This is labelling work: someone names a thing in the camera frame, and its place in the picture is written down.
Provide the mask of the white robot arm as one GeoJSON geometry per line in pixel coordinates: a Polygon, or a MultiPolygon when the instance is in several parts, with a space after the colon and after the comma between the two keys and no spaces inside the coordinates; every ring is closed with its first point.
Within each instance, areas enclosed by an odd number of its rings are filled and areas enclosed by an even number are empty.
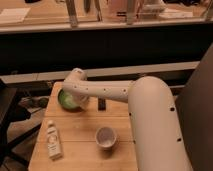
{"type": "Polygon", "coordinates": [[[89,81],[80,68],[62,83],[81,107],[90,97],[128,105],[138,171],[193,171],[169,86],[144,76],[135,81],[89,81]]]}

